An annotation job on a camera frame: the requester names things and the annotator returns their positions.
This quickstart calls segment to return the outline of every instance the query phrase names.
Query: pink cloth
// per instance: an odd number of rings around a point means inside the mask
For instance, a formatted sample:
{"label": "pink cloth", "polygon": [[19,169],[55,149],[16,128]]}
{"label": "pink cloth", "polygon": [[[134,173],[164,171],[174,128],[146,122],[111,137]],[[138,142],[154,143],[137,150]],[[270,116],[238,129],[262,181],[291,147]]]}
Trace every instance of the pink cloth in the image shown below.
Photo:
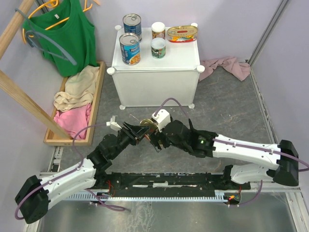
{"label": "pink cloth", "polygon": [[226,57],[222,59],[212,59],[202,61],[201,65],[205,67],[205,71],[199,75],[199,81],[204,80],[213,73],[218,66],[222,66],[229,73],[232,73],[240,81],[246,79],[250,74],[251,67],[247,63],[239,63],[236,57]]}
{"label": "pink cloth", "polygon": [[[61,111],[57,111],[54,120],[72,138],[74,138],[77,132],[79,132],[82,128],[88,126],[90,113],[91,113],[91,104],[87,104],[82,107],[74,108],[63,113]],[[87,130],[81,132],[76,137],[76,140],[85,139],[86,133]]]}

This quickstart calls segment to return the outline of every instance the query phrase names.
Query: green shirt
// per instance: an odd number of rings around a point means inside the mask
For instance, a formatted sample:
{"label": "green shirt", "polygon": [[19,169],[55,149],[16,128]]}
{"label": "green shirt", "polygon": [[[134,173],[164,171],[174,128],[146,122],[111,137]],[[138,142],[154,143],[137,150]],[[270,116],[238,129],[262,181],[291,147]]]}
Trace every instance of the green shirt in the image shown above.
{"label": "green shirt", "polygon": [[[69,17],[69,19],[49,30],[45,28]],[[87,65],[98,66],[96,59],[95,27],[86,18],[79,0],[63,0],[55,9],[30,18],[34,30],[40,32],[62,46],[77,62],[72,65],[69,61],[54,57],[43,52],[46,59],[51,60],[62,76],[79,73]],[[23,25],[25,30],[31,30],[27,21]],[[40,38],[39,43],[46,51],[61,55],[59,49],[47,40]]]}

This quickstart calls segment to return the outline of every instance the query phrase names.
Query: wooden pole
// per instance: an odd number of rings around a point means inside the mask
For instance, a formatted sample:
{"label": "wooden pole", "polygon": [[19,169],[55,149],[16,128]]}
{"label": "wooden pole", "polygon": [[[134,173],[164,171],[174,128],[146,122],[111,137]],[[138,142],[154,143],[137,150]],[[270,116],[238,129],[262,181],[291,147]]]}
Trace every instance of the wooden pole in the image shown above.
{"label": "wooden pole", "polygon": [[[34,0],[23,0],[19,9],[27,15]],[[0,37],[0,59],[10,45],[13,37],[24,21],[24,17],[16,12],[10,23]],[[26,110],[32,113],[38,120],[44,123],[50,130],[62,138],[71,138],[41,107],[35,103],[18,85],[16,85],[4,72],[0,70],[0,88],[10,95]]]}
{"label": "wooden pole", "polygon": [[0,70],[0,86],[8,95],[17,101],[38,120],[44,123],[51,131],[61,138],[71,138],[41,107],[35,103],[18,85]]}

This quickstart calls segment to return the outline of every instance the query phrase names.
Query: folded clothes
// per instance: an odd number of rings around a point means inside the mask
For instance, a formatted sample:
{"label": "folded clothes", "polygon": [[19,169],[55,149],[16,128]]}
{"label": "folded clothes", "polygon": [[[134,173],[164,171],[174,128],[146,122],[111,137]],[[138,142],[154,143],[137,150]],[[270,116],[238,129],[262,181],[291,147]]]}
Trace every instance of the folded clothes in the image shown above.
{"label": "folded clothes", "polygon": [[96,90],[99,67],[86,66],[80,73],[71,76],[65,92],[55,95],[54,106],[62,112],[92,103]]}
{"label": "folded clothes", "polygon": [[[88,126],[89,118],[91,113],[91,104],[84,105],[79,108],[74,108],[66,112],[57,111],[54,121],[61,126],[72,138],[82,128]],[[86,138],[87,130],[81,132],[76,140]]]}
{"label": "folded clothes", "polygon": [[250,74],[250,65],[247,63],[239,63],[236,57],[226,57],[222,59],[212,59],[208,61],[202,61],[201,65],[205,67],[205,71],[199,75],[199,81],[204,80],[210,74],[213,73],[218,66],[222,66],[229,73],[232,73],[240,81],[246,79]]}

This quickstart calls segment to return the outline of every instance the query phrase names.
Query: tin can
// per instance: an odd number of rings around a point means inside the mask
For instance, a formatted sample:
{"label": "tin can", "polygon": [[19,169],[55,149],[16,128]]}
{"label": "tin can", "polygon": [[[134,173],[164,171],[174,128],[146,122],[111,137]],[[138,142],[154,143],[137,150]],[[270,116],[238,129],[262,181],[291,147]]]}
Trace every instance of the tin can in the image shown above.
{"label": "tin can", "polygon": [[151,25],[151,31],[154,38],[165,39],[165,25],[161,22],[155,22]]}
{"label": "tin can", "polygon": [[141,41],[141,17],[138,14],[127,14],[123,18],[125,33],[137,34]]}
{"label": "tin can", "polygon": [[197,40],[197,27],[181,26],[168,29],[168,40],[172,43],[186,43]]}
{"label": "tin can", "polygon": [[151,54],[154,58],[160,59],[165,56],[165,39],[154,38],[151,41]]}
{"label": "tin can", "polygon": [[140,42],[134,33],[125,33],[119,38],[122,61],[128,65],[137,64],[140,61]]}

